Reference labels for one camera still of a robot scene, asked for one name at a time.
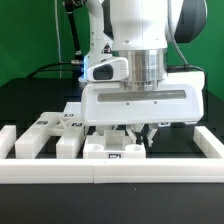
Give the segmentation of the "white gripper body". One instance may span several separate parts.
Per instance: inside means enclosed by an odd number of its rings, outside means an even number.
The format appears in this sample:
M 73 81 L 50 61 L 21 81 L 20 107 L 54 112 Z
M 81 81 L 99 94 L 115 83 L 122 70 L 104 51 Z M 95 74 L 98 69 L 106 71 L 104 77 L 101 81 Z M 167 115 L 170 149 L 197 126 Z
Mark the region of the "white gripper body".
M 201 71 L 169 73 L 154 91 L 126 91 L 122 82 L 89 83 L 81 115 L 88 126 L 198 122 L 204 114 Z

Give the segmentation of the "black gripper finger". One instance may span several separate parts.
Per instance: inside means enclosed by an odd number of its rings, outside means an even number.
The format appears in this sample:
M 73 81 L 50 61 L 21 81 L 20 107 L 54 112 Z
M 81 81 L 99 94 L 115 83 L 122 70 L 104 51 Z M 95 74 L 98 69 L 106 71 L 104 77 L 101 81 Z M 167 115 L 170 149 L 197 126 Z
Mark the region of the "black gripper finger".
M 154 138 L 157 131 L 158 131 L 158 125 L 157 124 L 149 124 L 148 125 L 146 138 L 147 138 L 147 144 L 148 144 L 149 147 L 151 147 L 153 145 L 153 138 Z
M 131 139 L 133 144 L 142 143 L 142 124 L 130 124 L 126 126 L 126 132 Z

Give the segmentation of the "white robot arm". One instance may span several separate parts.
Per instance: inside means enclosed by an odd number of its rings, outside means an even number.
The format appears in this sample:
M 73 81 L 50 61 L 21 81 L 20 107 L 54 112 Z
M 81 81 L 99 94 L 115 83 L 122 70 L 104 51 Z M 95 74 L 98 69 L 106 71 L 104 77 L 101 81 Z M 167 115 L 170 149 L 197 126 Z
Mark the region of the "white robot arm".
M 171 123 L 196 123 L 204 113 L 205 75 L 186 63 L 169 67 L 169 44 L 189 43 L 203 30 L 205 0 L 105 0 L 105 34 L 113 56 L 91 65 L 81 101 L 88 126 L 124 125 L 133 133 Z

